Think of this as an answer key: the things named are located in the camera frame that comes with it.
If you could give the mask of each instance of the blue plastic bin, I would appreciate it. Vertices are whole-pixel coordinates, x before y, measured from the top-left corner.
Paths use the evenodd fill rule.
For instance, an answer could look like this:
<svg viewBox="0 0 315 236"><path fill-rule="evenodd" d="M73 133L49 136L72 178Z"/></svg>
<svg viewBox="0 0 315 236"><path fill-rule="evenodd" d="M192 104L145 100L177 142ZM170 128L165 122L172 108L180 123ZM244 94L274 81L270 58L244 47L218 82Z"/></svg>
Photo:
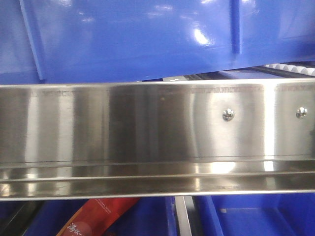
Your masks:
<svg viewBox="0 0 315 236"><path fill-rule="evenodd" d="M205 236L314 236L315 195L200 196Z"/></svg>
<svg viewBox="0 0 315 236"><path fill-rule="evenodd" d="M10 217L23 202L0 202L0 227L3 221Z"/></svg>
<svg viewBox="0 0 315 236"><path fill-rule="evenodd" d="M0 84L315 60L315 0L2 0Z"/></svg>
<svg viewBox="0 0 315 236"><path fill-rule="evenodd" d="M24 236L55 236L86 200L45 203ZM176 236L173 197L142 198L119 218L105 236Z"/></svg>

